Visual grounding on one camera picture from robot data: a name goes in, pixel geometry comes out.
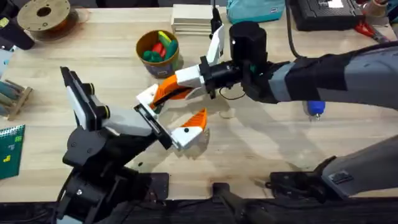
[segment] wooden stand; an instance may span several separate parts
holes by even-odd
[[[0,85],[2,85],[2,89],[0,88],[0,109],[2,109],[3,112],[1,116],[9,121],[12,121],[20,112],[22,106],[28,99],[29,94],[32,92],[33,89],[31,87],[24,88],[23,86],[20,86],[10,80],[5,80],[4,82],[0,83]],[[7,97],[10,92],[16,94],[16,100]]]

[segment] stack of wooden blocks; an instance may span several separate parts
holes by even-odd
[[[0,116],[15,119],[31,93],[31,87],[20,86],[10,80],[0,81]]]
[[[174,34],[209,35],[213,6],[194,4],[174,4],[172,30]]]

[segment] wooden table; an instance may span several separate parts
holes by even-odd
[[[102,102],[122,108],[136,105],[135,96],[159,82],[141,64],[135,45],[150,30],[170,30],[171,8],[80,10],[87,12],[88,20],[73,34],[56,42],[37,43],[28,51],[17,50],[9,62],[3,78],[29,85],[34,92],[16,121],[0,121],[0,128],[26,124],[21,171],[18,177],[0,180],[0,202],[54,201],[70,171],[62,156],[75,118],[59,66],[68,66],[84,82],[93,82]],[[228,30],[225,8],[221,13]],[[293,60],[285,19],[261,26],[267,31],[269,60]],[[395,39],[391,28],[381,31]],[[375,44],[353,30],[294,30],[293,36],[297,51],[314,57]],[[185,67],[199,63],[210,43],[205,36],[178,39]],[[227,39],[225,60],[230,59]],[[240,94],[239,88],[234,91]],[[228,182],[242,197],[271,197],[263,188],[270,172],[312,170],[327,157],[358,151],[398,133],[394,110],[328,103],[322,120],[310,122],[302,102],[266,105],[247,97],[169,103],[162,122],[178,125],[205,106],[210,132],[198,146],[179,152],[166,151],[155,143],[128,164],[141,172],[168,172],[169,198],[207,198],[213,182]],[[220,111],[229,111],[234,117],[223,119]],[[397,196],[398,191],[366,195]]]

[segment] red scissors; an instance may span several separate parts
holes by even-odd
[[[368,36],[368,37],[374,39],[375,41],[377,41],[380,44],[390,42],[390,40],[386,36],[382,35],[373,26],[369,25],[365,21],[359,22],[359,24],[354,28],[354,30],[356,30],[360,34],[363,34],[365,36]]]

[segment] orange gripper part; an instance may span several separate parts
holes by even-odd
[[[199,126],[202,130],[205,130],[207,125],[207,110],[203,108],[197,114],[193,115],[185,124],[181,127],[193,127]]]
[[[152,102],[152,104],[150,105],[151,108],[154,107],[154,102],[160,100],[162,97],[164,97],[165,95],[169,94],[171,91],[173,90],[177,90],[179,88],[181,88],[183,86],[179,86],[177,83],[177,76],[176,75],[172,75],[168,78],[166,78],[162,84],[159,85],[156,94],[155,94],[155,98],[154,101]],[[176,96],[171,97],[171,100],[180,100],[180,99],[184,99],[188,93],[190,93],[191,90],[187,90],[184,91]]]

